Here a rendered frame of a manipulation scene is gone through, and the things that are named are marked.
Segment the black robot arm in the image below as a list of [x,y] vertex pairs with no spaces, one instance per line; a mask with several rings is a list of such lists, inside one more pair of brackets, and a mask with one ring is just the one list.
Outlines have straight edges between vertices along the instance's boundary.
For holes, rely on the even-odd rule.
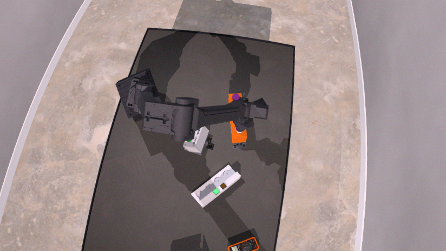
[[134,78],[126,106],[142,114],[142,130],[170,134],[174,141],[193,140],[195,131],[204,126],[229,121],[247,124],[254,118],[266,120],[268,115],[268,105],[263,98],[250,103],[247,98],[239,97],[238,101],[226,105],[198,107],[197,98],[176,97],[175,103],[157,102],[154,94],[156,95],[155,85]]

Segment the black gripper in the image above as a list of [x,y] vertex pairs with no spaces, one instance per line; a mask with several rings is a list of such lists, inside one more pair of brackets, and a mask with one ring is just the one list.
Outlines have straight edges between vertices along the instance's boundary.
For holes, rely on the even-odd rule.
[[252,121],[252,122],[249,122],[249,123],[247,123],[247,124],[245,124],[245,122],[235,122],[235,121],[233,121],[233,123],[234,123],[234,125],[236,126],[237,131],[239,131],[239,132],[242,132],[242,131],[244,131],[245,129],[247,129],[247,128],[249,128],[249,127],[251,128],[251,127],[254,126],[253,121]]

